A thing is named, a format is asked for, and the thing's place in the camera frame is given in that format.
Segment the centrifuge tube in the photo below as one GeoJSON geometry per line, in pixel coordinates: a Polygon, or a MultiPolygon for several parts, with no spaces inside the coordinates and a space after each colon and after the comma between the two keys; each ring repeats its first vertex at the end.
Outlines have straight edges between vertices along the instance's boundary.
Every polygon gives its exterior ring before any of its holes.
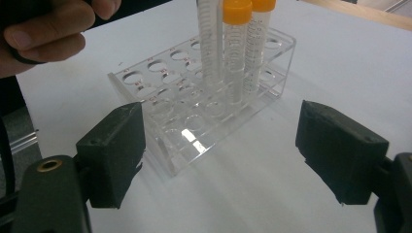
{"type": "Polygon", "coordinates": [[[223,65],[226,108],[230,112],[237,110],[242,102],[246,34],[251,17],[251,0],[223,0],[223,65]]]}
{"type": "Polygon", "coordinates": [[[258,79],[263,62],[263,48],[271,11],[276,0],[252,0],[252,19],[248,25],[245,55],[245,80],[243,81],[243,100],[251,101],[258,94],[258,79]]]}
{"type": "Polygon", "coordinates": [[[207,87],[218,89],[223,83],[223,30],[221,0],[197,0],[197,17],[202,59],[202,78],[207,87]]]}

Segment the table surface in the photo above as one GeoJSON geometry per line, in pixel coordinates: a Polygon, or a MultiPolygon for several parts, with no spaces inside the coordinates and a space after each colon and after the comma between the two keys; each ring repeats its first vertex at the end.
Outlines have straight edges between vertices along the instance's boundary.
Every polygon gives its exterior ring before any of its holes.
{"type": "MultiPolygon", "coordinates": [[[[341,206],[294,146],[302,100],[329,105],[412,151],[412,32],[279,0],[270,26],[297,40],[285,92],[176,177],[144,159],[119,210],[94,232],[376,232],[372,196],[341,206]]],[[[107,77],[198,34],[195,1],[173,0],[85,32],[86,49],[19,75],[44,157],[120,105],[107,77]]]]}

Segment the clear acrylic rack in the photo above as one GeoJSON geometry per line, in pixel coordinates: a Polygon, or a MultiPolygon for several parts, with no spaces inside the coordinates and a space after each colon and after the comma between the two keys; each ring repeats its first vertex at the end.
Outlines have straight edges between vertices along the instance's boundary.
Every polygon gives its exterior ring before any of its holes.
{"type": "Polygon", "coordinates": [[[225,107],[225,86],[202,81],[199,38],[194,37],[117,73],[109,74],[125,103],[142,102],[147,150],[176,175],[283,92],[295,39],[269,28],[256,99],[225,107]]]}

